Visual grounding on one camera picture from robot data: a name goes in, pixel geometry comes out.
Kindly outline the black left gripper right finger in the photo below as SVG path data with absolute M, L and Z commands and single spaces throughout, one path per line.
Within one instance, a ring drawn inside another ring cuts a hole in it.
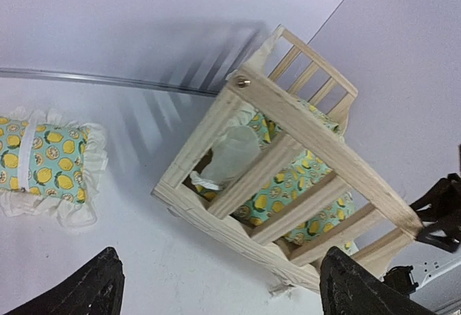
M 320 292 L 326 315 L 433 315 L 380 282 L 338 247 L 321 263 Z

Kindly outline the wooden pet bed frame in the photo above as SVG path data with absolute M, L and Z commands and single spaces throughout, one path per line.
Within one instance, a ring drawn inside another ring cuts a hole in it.
M 226 81 L 153 194 L 283 286 L 334 246 L 383 275 L 422 222 L 344 141 L 357 88 L 283 26 Z

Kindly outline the lemon print bed cushion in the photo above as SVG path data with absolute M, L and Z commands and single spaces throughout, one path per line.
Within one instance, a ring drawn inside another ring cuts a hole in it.
M 336 84 L 344 84 L 347 93 L 353 97 L 357 96 L 357 90 L 353 85 L 340 75 L 331 74 L 329 80 L 311 99 L 302 99 L 300 103 L 329 130 L 338 136 L 343 136 L 347 115 L 341 114 L 333 117 L 331 114 L 324 114 L 316 107 L 316 104 Z M 208 164 L 203 169 L 191 172 L 189 178 L 192 186 L 201 196 L 213 200 L 281 132 L 282 129 L 263 112 L 249 103 L 243 104 L 238 112 L 228 120 L 224 132 L 212 145 L 211 160 Z M 274 174 L 244 204 L 240 205 L 233 212 L 233 216 L 242 223 L 260 226 L 275 213 L 279 213 L 304 195 L 331 171 L 331 168 L 312 151 L 303 150 L 288 165 Z M 352 195 L 350 192 L 344 192 L 312 218 L 287 232 L 284 238 L 290 243 L 302 246 L 330 231 L 341 221 L 350 217 L 353 212 Z

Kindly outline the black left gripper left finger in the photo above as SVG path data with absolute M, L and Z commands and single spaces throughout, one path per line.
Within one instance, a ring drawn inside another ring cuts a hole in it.
M 119 314 L 125 276 L 114 247 L 106 247 L 54 288 L 9 314 Z

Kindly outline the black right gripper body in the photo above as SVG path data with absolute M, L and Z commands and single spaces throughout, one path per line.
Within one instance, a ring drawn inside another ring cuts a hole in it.
M 449 253 L 460 248 L 460 172 L 441 178 L 410 207 L 426 223 L 416 241 Z

